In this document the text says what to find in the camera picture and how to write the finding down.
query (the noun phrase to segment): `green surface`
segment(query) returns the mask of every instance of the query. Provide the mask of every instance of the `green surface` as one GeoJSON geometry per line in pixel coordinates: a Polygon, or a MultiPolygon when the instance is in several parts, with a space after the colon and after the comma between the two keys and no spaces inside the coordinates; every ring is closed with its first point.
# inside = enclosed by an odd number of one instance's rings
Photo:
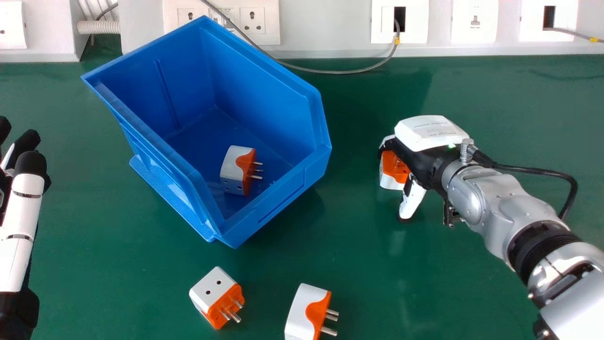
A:
{"type": "MultiPolygon", "coordinates": [[[[427,195],[396,221],[378,186],[378,144],[400,119],[444,114],[494,159],[567,171],[580,183],[569,224],[604,247],[603,56],[395,59],[357,76],[301,74],[322,93],[333,154],[313,189],[233,250],[206,243],[128,166],[117,122],[79,76],[118,55],[97,40],[79,64],[0,65],[13,137],[36,128],[53,187],[34,249],[34,339],[283,339],[301,282],[333,292],[338,339],[531,339],[537,310],[481,238],[441,225],[427,195]],[[189,288],[212,267],[243,286],[241,324],[215,332],[189,288]]],[[[370,60],[315,60],[358,67],[370,60]]],[[[559,208],[567,185],[522,176],[559,208]]]]}

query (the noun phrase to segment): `blue plastic bin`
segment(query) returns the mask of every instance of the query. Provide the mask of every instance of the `blue plastic bin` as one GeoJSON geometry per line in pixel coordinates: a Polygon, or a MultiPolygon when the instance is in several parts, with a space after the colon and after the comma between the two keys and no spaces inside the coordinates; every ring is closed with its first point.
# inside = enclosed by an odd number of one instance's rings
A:
{"type": "Polygon", "coordinates": [[[325,173],[319,92],[207,17],[82,79],[118,120],[131,167],[207,241],[239,247],[325,173]],[[247,197],[220,187],[231,145],[264,163],[247,197]]]}

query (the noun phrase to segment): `orange and white plug adapter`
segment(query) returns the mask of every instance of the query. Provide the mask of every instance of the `orange and white plug adapter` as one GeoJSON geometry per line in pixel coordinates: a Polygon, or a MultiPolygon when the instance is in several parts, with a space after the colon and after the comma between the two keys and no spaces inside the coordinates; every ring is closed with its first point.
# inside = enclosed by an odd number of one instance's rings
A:
{"type": "Polygon", "coordinates": [[[220,267],[212,269],[193,286],[189,297],[215,329],[221,329],[231,319],[241,322],[237,315],[245,303],[241,286],[220,267]]]}
{"type": "Polygon", "coordinates": [[[332,293],[306,283],[300,284],[285,323],[285,340],[317,340],[321,333],[337,336],[323,326],[325,319],[337,321],[339,313],[329,309],[332,293]]]}
{"type": "Polygon", "coordinates": [[[245,146],[231,145],[226,152],[220,168],[222,190],[230,194],[247,196],[252,185],[252,179],[261,180],[256,173],[262,163],[256,161],[256,149],[245,146]]]}

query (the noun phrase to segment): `socket panel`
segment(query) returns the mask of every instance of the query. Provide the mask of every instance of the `socket panel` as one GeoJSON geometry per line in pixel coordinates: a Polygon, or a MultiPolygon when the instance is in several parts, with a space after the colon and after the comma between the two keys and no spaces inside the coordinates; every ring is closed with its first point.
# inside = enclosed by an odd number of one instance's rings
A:
{"type": "Polygon", "coordinates": [[[27,48],[22,1],[0,2],[0,49],[27,48]]]}
{"type": "Polygon", "coordinates": [[[453,0],[451,43],[495,42],[498,17],[498,0],[453,0]]]}
{"type": "MultiPolygon", "coordinates": [[[[242,38],[234,27],[199,0],[163,0],[164,33],[203,15],[242,38]]],[[[278,0],[214,0],[212,2],[258,45],[280,45],[278,0]]]]}
{"type": "Polygon", "coordinates": [[[371,3],[371,43],[394,41],[395,18],[401,22],[401,44],[425,44],[428,41],[428,0],[373,0],[371,3]],[[404,7],[402,11],[395,8],[404,7]]]}
{"type": "Polygon", "coordinates": [[[561,32],[544,31],[545,6],[555,6],[553,27],[575,30],[579,13],[579,0],[522,0],[520,31],[521,42],[573,41],[574,36],[561,32]]]}

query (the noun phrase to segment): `robotic hand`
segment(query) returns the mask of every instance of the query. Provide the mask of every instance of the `robotic hand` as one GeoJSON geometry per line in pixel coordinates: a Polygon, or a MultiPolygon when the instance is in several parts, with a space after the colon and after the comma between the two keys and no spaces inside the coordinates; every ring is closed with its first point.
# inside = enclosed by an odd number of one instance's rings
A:
{"type": "MultiPolygon", "coordinates": [[[[11,130],[0,117],[0,145],[11,130]]],[[[42,194],[50,187],[46,159],[34,151],[40,137],[28,130],[0,163],[0,339],[30,339],[40,301],[28,286],[31,251],[42,194]]]]}
{"type": "Polygon", "coordinates": [[[604,253],[563,222],[577,192],[561,172],[501,165],[488,158],[461,128],[443,116],[401,120],[380,146],[380,185],[401,190],[399,219],[413,216],[427,190],[445,201],[443,222],[465,222],[487,250],[502,259],[528,288],[539,309],[538,339],[602,339],[604,253]],[[571,193],[559,215],[528,195],[503,171],[565,179],[571,193]]]}

